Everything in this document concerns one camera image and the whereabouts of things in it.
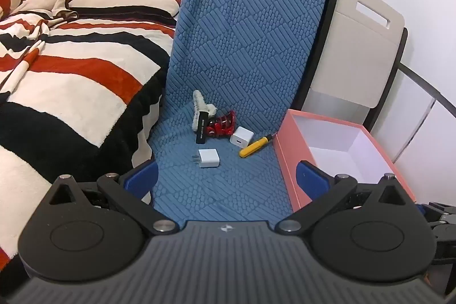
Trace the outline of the pink cardboard box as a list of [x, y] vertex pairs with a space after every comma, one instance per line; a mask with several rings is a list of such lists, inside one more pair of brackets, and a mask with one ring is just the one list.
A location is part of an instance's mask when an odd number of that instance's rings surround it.
[[393, 173], [410, 198], [417, 199], [382, 146], [360, 124], [289, 109], [273, 145], [293, 211], [311, 202], [296, 179], [302, 160], [331, 176], [348, 174], [360, 183], [378, 183], [385, 173]]

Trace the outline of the yellow handle screwdriver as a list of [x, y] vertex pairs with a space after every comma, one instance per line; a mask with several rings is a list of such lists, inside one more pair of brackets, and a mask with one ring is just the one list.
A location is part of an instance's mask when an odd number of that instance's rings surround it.
[[273, 134], [269, 134], [267, 136], [263, 136], [262, 138], [258, 139], [257, 141], [249, 144], [239, 152], [239, 156], [241, 158], [249, 157], [250, 155], [256, 153], [257, 151], [261, 150], [264, 146], [269, 144], [274, 138]]

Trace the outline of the white plug charger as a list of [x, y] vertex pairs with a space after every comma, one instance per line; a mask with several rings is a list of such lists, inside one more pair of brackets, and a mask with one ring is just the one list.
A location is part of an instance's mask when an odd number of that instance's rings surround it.
[[200, 168], [218, 168], [220, 159], [216, 149], [201, 149], [194, 155], [193, 160]]

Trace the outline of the striped fleece blanket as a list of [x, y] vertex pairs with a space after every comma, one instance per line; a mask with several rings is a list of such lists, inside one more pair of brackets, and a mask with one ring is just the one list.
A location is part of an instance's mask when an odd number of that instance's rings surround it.
[[181, 0], [1, 0], [1, 264], [60, 175], [153, 157]]

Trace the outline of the black rectangular stick device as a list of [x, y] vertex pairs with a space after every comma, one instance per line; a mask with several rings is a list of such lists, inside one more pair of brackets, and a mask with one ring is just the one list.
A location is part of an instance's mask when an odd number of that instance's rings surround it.
[[200, 110], [198, 113], [198, 123], [196, 130], [196, 143], [205, 144], [206, 127], [209, 119], [209, 113], [205, 110]]

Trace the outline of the blue textured chair cover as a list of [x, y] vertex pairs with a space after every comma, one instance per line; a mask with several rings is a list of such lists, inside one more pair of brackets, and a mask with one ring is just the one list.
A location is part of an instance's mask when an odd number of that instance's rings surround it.
[[192, 94], [256, 137], [276, 133], [291, 108], [326, 0], [182, 0], [164, 105], [150, 143], [158, 163], [154, 207], [187, 221], [268, 221], [291, 213], [274, 148], [241, 158], [226, 138], [209, 138], [216, 168], [201, 168]]

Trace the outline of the black metal chair frame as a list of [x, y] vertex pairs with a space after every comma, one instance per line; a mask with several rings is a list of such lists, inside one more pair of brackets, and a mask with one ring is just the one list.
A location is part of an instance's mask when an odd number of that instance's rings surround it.
[[427, 110], [425, 111], [425, 114], [423, 117], [420, 119], [420, 122], [417, 124], [417, 127], [414, 129], [414, 131], [411, 133], [410, 138], [407, 140], [407, 142], [401, 147], [397, 155], [393, 157], [393, 163], [395, 163], [400, 156], [403, 154], [405, 149], [410, 145], [412, 140], [415, 138], [417, 135], [418, 131], [424, 125], [424, 122], [428, 118], [431, 110], [435, 106], [436, 103], [439, 103], [449, 114], [452, 115], [453, 118], [456, 117], [456, 108], [455, 105], [448, 100], [440, 91], [438, 91], [434, 86], [431, 85], [431, 83], [428, 83], [423, 77], [419, 76], [414, 70], [412, 70], [410, 67], [407, 67], [404, 65], [401, 60], [404, 55], [404, 50], [406, 47], [406, 42], [408, 39], [409, 32], [406, 27], [403, 28], [400, 43], [396, 52], [396, 57], [393, 62], [393, 66], [390, 71], [390, 75], [386, 81], [386, 85], [384, 90], [382, 91], [382, 95], [380, 96], [380, 101], [378, 104], [369, 110], [369, 112], [366, 115], [365, 120], [363, 121], [363, 126], [371, 132], [372, 129], [374, 128], [374, 125], [376, 124], [382, 109], [388, 99], [388, 96], [390, 95], [390, 91], [393, 87], [393, 83], [396, 78], [396, 74], [398, 71], [400, 71], [402, 74], [404, 74], [408, 79], [413, 81], [417, 86], [419, 86], [423, 91], [425, 91], [428, 96], [431, 97], [431, 103]]

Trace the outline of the white USB charger cube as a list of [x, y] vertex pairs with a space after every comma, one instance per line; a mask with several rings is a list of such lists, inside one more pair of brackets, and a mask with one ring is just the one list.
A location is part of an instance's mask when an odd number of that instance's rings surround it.
[[238, 127], [231, 135], [229, 142], [239, 148], [246, 148], [251, 142], [254, 133], [244, 127]]

